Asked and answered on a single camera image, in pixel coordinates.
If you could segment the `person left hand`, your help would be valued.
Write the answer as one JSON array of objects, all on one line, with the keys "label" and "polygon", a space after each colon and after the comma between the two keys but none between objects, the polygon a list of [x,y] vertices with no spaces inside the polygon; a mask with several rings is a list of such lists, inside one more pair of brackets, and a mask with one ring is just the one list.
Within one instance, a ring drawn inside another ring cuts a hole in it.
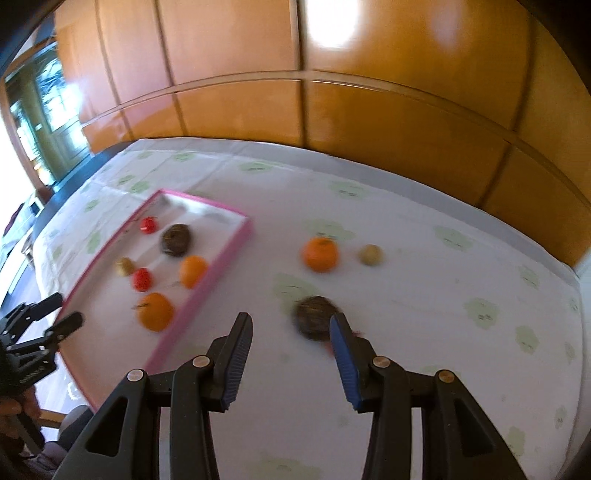
[{"label": "person left hand", "polygon": [[0,399],[1,432],[8,435],[12,429],[11,419],[24,413],[32,420],[37,421],[41,409],[36,396],[36,387],[32,386],[15,398],[2,396]]}]

